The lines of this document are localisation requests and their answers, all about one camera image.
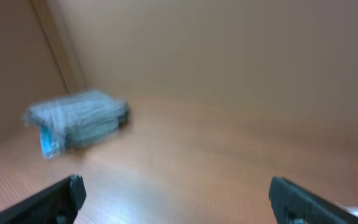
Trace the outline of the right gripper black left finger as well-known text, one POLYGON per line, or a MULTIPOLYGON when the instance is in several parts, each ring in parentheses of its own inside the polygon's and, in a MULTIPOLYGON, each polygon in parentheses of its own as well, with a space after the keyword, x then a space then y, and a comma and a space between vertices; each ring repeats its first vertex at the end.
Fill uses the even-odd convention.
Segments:
POLYGON ((73 224, 86 200, 82 176, 70 175, 0 212, 0 224, 73 224))

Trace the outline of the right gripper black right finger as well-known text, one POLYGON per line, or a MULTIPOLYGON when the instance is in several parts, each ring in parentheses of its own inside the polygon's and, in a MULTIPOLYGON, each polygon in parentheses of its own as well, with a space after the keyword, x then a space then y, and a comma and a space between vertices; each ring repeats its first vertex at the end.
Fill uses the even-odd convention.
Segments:
POLYGON ((278 224, 358 224, 358 216, 283 177, 272 178, 268 197, 278 224))

